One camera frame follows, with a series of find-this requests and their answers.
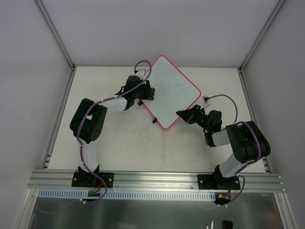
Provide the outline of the red whiteboard eraser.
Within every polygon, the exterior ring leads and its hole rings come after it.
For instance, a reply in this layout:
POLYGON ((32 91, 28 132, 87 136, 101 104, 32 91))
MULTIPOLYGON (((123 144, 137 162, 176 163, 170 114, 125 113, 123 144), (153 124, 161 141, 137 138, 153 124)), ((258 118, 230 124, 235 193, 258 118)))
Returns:
POLYGON ((149 90, 149 99, 148 100, 153 101, 154 100, 154 94, 155 94, 155 89, 151 88, 149 90))

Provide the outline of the pink framed whiteboard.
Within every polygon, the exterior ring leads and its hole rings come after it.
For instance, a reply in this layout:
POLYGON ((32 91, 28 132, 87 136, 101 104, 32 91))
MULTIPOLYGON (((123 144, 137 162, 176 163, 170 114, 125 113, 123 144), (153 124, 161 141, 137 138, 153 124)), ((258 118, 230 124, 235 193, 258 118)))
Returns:
POLYGON ((201 90, 164 55, 152 64, 148 81, 155 89, 154 99, 145 100, 143 104, 165 130, 179 118, 177 111, 188 109, 202 95, 201 90))

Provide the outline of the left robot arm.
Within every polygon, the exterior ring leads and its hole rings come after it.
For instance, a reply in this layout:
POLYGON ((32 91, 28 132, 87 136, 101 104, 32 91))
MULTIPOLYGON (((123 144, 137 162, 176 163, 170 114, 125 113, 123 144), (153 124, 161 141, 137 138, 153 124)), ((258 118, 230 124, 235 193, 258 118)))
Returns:
POLYGON ((77 174, 88 186, 95 186, 100 180, 97 147, 94 142, 102 133, 106 115, 128 110, 135 100, 152 101, 154 93, 155 89, 148 80, 130 75, 114 97, 98 102, 88 98, 82 99, 71 120, 70 129, 80 147, 81 163, 77 174))

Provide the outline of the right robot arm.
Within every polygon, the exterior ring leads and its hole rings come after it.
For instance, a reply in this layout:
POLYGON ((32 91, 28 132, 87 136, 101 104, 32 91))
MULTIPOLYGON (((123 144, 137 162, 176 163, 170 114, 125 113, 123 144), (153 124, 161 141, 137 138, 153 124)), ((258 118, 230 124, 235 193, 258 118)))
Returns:
POLYGON ((215 167, 214 172, 203 180, 203 184, 225 188, 233 183, 239 172, 271 153, 269 142, 253 121, 241 121, 222 128, 222 113, 212 110, 206 114, 199 105, 176 114, 188 124, 199 125, 209 147, 231 146, 232 154, 215 167))

